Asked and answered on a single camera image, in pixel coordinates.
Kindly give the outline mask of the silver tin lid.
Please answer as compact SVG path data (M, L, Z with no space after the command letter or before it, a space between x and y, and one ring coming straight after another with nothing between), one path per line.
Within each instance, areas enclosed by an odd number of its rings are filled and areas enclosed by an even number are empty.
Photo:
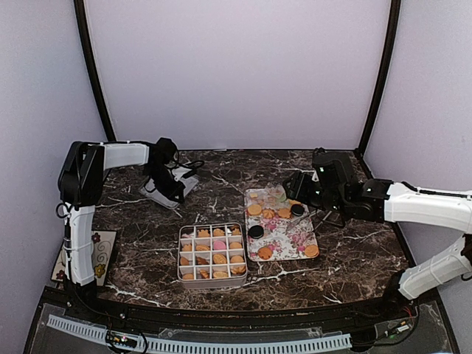
M185 197L196 187L196 170L187 167L159 167L148 173L148 180L139 188L146 198L167 209L184 203Z

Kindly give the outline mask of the brown flower cookie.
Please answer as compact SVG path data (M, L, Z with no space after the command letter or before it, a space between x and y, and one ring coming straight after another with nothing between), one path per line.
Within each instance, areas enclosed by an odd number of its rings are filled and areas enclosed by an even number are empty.
M202 257L196 257L196 262L198 265L208 265L208 261Z

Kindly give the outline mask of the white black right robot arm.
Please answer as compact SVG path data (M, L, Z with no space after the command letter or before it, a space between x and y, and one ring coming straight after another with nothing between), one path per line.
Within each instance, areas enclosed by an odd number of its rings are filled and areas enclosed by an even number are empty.
M460 231L462 236L424 263L394 274L376 313L396 317L405 301L471 272L471 192L431 190L405 181L371 178L360 182L350 157L317 148L312 173L295 172L282 186L287 198L340 214L342 220L410 222Z

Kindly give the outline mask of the silver divided cookie tin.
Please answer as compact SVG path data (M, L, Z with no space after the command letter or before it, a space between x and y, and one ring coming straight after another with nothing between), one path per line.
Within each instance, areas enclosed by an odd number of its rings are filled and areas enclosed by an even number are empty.
M242 235L232 235L231 227L233 225L239 225L241 228ZM226 235L224 237L214 237L212 235L213 229L222 229ZM198 238L198 230L208 229L210 237ZM226 249L216 251L212 249L212 244L215 240L223 240L226 242ZM242 244L242 249L230 249L229 244L231 242L239 242ZM181 248L184 244L191 243L192 251L182 251ZM195 246L197 244L203 244L210 247L210 251L197 252ZM224 254L227 259L227 264L214 264L212 261L213 254ZM234 255L240 255L244 258L244 263L231 264L230 258ZM189 265L182 266L180 259L185 257L189 260ZM208 265L198 265L196 257L205 258L208 261ZM231 273L231 266L245 266L246 273L240 276L235 276ZM209 279L203 279L199 274L199 270L204 269L209 272ZM228 278L213 279L212 274L214 271L225 271L229 274ZM186 273L193 273L193 280L183 280L182 276ZM203 225L188 225L183 226L179 230L178 234L178 256L177 256L177 277L182 286L186 289L212 289L212 288L231 288L242 286L246 282L248 274L248 266L246 259L246 250L243 239L243 229L239 223L214 223L214 224L203 224Z

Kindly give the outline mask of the orange cookie column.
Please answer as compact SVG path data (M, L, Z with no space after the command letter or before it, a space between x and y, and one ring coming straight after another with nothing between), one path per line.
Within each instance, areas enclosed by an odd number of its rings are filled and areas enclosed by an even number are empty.
M230 249L242 249L243 246L242 246L242 244L239 243L239 242L231 242L231 243L229 244L229 248L230 248Z

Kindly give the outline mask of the tan oval biscuit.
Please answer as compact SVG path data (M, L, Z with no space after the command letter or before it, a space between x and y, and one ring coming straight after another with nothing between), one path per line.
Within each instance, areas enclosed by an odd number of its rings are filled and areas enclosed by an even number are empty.
M227 259L224 254L213 254L212 261L214 264L227 264Z

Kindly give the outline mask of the large tan biscuit bottom row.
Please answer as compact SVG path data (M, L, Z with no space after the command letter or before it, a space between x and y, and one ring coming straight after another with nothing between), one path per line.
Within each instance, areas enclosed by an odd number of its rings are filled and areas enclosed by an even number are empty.
M223 279L228 278L229 274L225 271L214 271L212 274L213 279Z

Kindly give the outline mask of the pink round cookie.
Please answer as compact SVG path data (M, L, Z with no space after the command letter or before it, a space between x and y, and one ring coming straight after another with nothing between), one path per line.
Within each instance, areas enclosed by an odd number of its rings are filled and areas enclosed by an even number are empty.
M216 251L221 251L226 249L226 242L223 240L215 240L212 244L212 249Z

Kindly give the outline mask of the silver metal tongs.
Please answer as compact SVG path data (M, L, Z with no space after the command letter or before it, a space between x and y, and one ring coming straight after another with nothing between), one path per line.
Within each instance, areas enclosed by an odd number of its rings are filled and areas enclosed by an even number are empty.
M315 209L314 211L309 212L306 215L298 217L295 221L291 221L285 228L285 232L289 233L292 229L297 228L298 225L300 225L301 223L304 223L305 221L312 221L313 218L317 219L319 225L326 223L332 226L338 226L338 224L329 220L331 214L332 212L325 212L320 209Z

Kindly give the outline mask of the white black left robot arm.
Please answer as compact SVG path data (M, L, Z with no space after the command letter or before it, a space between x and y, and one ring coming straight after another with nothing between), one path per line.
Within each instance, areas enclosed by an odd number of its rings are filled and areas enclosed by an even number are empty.
M89 322L104 315L104 306L95 299L97 282L92 265L92 221L103 193L106 172L113 168L143 166L154 189L168 201L184 201L183 180L192 169L178 161L172 140L149 142L74 142L58 178L61 203L56 207L64 219L66 252L65 286L76 291L74 307Z

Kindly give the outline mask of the orange cookie bottom row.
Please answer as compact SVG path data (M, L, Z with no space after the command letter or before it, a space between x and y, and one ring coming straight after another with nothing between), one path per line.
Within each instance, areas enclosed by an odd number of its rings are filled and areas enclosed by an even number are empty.
M193 280L194 279L194 274L193 273L183 274L182 279L183 280Z

